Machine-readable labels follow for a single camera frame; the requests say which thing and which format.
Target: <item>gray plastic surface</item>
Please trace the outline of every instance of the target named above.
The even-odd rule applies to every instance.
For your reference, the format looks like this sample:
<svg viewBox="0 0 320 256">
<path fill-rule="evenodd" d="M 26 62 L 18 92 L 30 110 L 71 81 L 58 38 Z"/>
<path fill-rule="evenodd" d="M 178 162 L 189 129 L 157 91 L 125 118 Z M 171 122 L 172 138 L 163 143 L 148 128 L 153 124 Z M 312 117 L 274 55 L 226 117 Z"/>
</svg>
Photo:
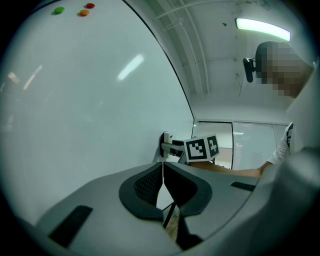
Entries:
<svg viewBox="0 0 320 256">
<path fill-rule="evenodd" d="M 266 253 L 297 225 L 320 191 L 320 153 L 304 149 L 265 169 L 239 212 L 184 256 Z"/>
<path fill-rule="evenodd" d="M 179 163 L 172 164 L 211 185 L 212 198 L 203 212 L 185 218 L 189 232 L 202 239 L 208 238 L 225 225 L 246 203 L 252 193 L 248 190 L 230 186 L 230 184 L 240 182 L 256 185 L 259 181 L 259 178 L 255 177 L 218 173 Z"/>
<path fill-rule="evenodd" d="M 155 163 L 138 166 L 85 184 L 53 206 L 36 227 L 49 234 L 78 205 L 93 208 L 69 249 L 82 255 L 170 255 L 181 252 L 160 221 L 132 215 L 119 199 L 120 185 Z"/>
<path fill-rule="evenodd" d="M 162 223 L 134 217 L 119 200 L 121 183 L 154 164 L 89 182 L 50 209 L 37 227 L 47 235 L 77 205 L 86 205 L 93 211 L 69 247 L 81 255 L 255 256 L 292 231 L 320 191 L 320 153 L 311 149 L 267 167 L 260 179 L 172 164 L 206 180 L 213 192 L 202 213 L 185 218 L 189 232 L 205 238 L 186 251 L 169 238 Z M 242 190 L 230 186 L 234 181 L 256 187 Z"/>
</svg>

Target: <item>ceiling light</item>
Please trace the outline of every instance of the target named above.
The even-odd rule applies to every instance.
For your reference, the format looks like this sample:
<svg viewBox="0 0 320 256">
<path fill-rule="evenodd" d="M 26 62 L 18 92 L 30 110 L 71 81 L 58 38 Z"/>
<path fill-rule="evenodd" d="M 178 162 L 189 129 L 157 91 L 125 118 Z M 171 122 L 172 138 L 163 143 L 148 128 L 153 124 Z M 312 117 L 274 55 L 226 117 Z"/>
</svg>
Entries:
<svg viewBox="0 0 320 256">
<path fill-rule="evenodd" d="M 235 25 L 240 30 L 252 30 L 267 33 L 290 41 L 291 33 L 281 27 L 247 18 L 236 18 Z"/>
</svg>

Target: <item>whiteboard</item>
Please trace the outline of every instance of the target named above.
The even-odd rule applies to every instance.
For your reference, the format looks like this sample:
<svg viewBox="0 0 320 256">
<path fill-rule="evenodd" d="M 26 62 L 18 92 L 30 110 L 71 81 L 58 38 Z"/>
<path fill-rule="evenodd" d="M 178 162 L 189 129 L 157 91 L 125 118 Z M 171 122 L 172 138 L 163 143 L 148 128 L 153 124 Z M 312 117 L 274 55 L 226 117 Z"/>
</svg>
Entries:
<svg viewBox="0 0 320 256">
<path fill-rule="evenodd" d="M 33 13 L 1 63 L 1 185 L 31 224 L 91 180 L 157 161 L 164 131 L 192 136 L 182 87 L 146 25 L 120 0 L 78 16 L 85 4 Z"/>
</svg>

